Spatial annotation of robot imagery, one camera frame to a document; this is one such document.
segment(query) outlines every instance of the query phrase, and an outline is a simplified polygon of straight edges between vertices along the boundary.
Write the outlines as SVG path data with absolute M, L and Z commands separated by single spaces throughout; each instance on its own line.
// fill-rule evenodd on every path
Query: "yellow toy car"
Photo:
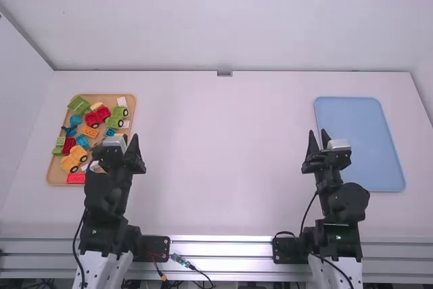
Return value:
M 70 149 L 69 155 L 62 158 L 60 166 L 67 173 L 75 173 L 78 171 L 78 166 L 81 162 L 87 160 L 87 153 L 80 145 L 76 145 Z

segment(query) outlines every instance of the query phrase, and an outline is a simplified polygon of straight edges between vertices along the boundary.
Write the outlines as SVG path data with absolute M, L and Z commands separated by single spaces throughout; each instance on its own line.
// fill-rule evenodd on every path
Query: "yellow toy block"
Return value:
M 81 129 L 81 133 L 95 139 L 99 131 L 91 127 L 84 127 Z
M 75 173 L 78 171 L 78 166 L 81 162 L 87 160 L 87 153 L 80 145 L 76 145 L 70 149 L 69 155 L 62 158 L 60 166 L 67 173 Z
M 100 106 L 102 106 L 103 104 L 102 104 L 102 102 L 97 102 L 97 103 L 94 103 L 91 107 L 90 107 L 90 109 L 94 112 L 94 111 L 96 111 Z

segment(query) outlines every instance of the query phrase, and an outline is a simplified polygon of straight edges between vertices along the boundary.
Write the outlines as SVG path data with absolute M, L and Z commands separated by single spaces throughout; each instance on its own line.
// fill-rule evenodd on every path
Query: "blue mat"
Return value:
M 317 126 L 331 138 L 347 139 L 352 164 L 341 174 L 369 191 L 401 192 L 405 178 L 379 101 L 371 97 L 318 97 Z

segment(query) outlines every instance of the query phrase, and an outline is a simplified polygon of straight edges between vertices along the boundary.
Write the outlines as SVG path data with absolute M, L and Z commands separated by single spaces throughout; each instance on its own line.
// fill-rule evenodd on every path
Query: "white tabletop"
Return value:
M 132 131 L 148 170 L 134 177 L 130 223 L 148 234 L 196 235 L 298 231 L 315 191 L 314 177 L 300 172 L 308 131 L 317 132 L 315 98 L 375 97 L 406 188 L 372 193 L 361 232 L 433 236 L 433 128 L 406 72 L 57 72 L 1 210 L 1 232 L 76 227 L 83 188 L 47 185 L 45 174 L 78 93 L 136 97 Z M 319 217 L 317 201 L 306 224 Z

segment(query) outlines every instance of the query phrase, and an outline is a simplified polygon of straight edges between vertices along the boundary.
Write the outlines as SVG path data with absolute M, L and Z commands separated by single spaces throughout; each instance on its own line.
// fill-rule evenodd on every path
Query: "green toy car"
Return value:
M 77 96 L 69 103 L 68 108 L 77 115 L 83 115 L 90 108 L 90 103 L 81 96 Z
M 123 127 L 123 118 L 129 115 L 128 108 L 116 106 L 111 111 L 111 117 L 106 119 L 106 127 L 118 129 Z

